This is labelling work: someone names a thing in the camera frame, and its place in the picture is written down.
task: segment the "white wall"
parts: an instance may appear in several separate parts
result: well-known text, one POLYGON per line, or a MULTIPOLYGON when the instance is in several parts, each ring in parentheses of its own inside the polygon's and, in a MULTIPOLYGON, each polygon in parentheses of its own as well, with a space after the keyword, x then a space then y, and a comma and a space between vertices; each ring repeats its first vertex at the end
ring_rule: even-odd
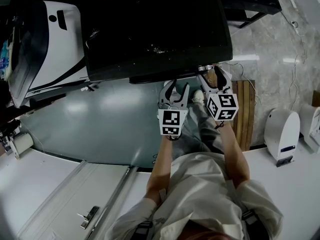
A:
MULTIPOLYGON (((262 182, 284 215, 279 240, 309 240, 320 226, 320 155, 301 141, 294 162, 277 168, 266 148, 245 152, 251 178, 262 182)), ((139 172, 118 217, 146 192, 149 173, 139 172)))
POLYGON ((78 164, 33 149, 20 160, 13 154, 0 156, 0 239, 15 237, 78 164))

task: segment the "backpack strap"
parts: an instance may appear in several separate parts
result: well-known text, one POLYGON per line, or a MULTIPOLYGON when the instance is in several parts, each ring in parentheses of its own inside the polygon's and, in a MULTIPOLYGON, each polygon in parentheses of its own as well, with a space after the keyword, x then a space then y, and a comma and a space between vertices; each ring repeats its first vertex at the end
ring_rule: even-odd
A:
POLYGON ((140 223, 131 236, 131 240, 151 240, 154 235, 154 224, 152 221, 144 221, 140 223))
POLYGON ((244 240, 270 240, 269 233, 259 219, 254 210, 249 210, 244 203, 239 199, 236 188, 232 180, 226 180, 226 188, 228 190, 229 197, 233 202, 240 207, 242 211, 241 224, 244 235, 244 240))

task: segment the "door handle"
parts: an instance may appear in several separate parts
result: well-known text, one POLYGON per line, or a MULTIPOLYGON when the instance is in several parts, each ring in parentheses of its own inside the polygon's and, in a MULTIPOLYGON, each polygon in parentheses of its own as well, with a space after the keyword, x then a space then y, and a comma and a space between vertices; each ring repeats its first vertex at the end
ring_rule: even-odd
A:
POLYGON ((98 209, 99 209, 98 206, 94 206, 87 216, 84 216, 84 215, 81 215, 81 214, 77 213, 77 215, 79 215, 82 218, 84 218, 84 221, 82 222, 82 224, 80 226, 81 228, 83 228, 84 230, 87 228, 87 226, 91 222, 92 218, 95 216, 95 214, 98 211, 98 209))

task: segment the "gray floor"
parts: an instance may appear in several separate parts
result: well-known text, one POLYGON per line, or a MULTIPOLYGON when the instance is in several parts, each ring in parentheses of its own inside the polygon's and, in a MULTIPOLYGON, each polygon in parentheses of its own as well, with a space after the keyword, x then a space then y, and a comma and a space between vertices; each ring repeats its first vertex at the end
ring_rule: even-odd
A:
MULTIPOLYGON (((290 0, 279 1, 284 15, 298 22, 298 33, 303 36, 280 13, 244 29, 236 28, 237 23, 229 27, 234 56, 229 63, 241 63, 244 75, 256 81, 252 145, 263 143, 265 121, 272 109, 299 112, 303 103, 311 103, 313 90, 320 89, 320 34, 306 18, 302 0, 294 0, 297 8, 290 0), (295 58, 298 92, 291 86, 295 58)), ((244 79, 241 66, 222 64, 222 68, 232 73, 233 80, 244 79)), ((192 90, 198 87, 195 79, 188 81, 192 90)), ((132 85, 128 79, 102 82, 95 92, 71 92, 22 121, 47 152, 96 163, 152 167, 160 143, 157 103, 162 86, 162 82, 132 85)))
MULTIPOLYGON (((186 82, 190 95, 195 78, 186 82)), ((128 79, 101 82, 94 92, 73 91, 21 120, 35 147, 92 163, 152 167, 160 144, 158 97, 163 82, 129 84, 128 79)))

